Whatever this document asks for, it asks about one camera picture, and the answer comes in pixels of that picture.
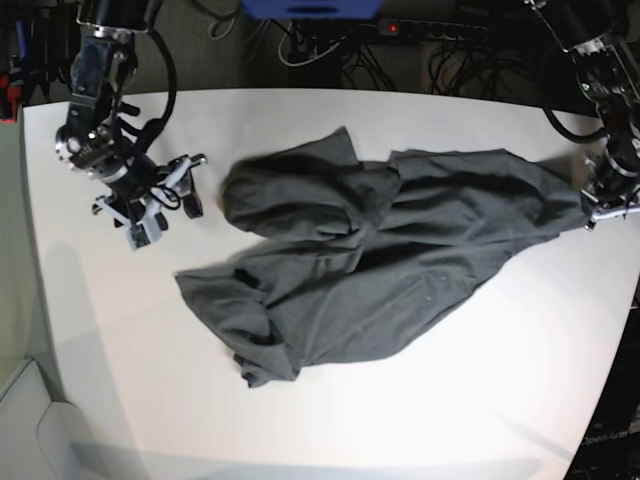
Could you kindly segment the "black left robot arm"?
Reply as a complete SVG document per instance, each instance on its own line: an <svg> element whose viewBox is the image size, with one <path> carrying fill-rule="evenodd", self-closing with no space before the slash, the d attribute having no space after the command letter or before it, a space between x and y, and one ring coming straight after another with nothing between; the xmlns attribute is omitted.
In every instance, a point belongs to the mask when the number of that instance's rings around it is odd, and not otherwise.
<svg viewBox="0 0 640 480"><path fill-rule="evenodd" d="M639 64L623 33L613 1L527 1L576 68L578 86L602 127L588 135L569 131L549 107L553 128L576 144L604 140L601 153L585 156L581 189L585 228L639 212Z"/></svg>

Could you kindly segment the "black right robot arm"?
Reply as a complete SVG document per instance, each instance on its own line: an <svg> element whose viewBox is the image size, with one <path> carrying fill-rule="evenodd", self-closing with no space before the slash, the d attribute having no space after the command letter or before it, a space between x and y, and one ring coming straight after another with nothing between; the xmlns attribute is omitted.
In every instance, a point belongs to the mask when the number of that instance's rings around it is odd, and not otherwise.
<svg viewBox="0 0 640 480"><path fill-rule="evenodd" d="M90 28L72 63L66 121L56 133L56 153L70 169L105 185L91 212L109 214L133 247L158 241L168 229L165 211L203 215L193 171L207 160L183 155L158 165L147 155L167 126L177 100L177 69L154 24L158 1L83 1L77 22ZM124 101L138 59L137 35L147 35L166 67L168 92L162 114L137 128L127 122L138 107Z"/></svg>

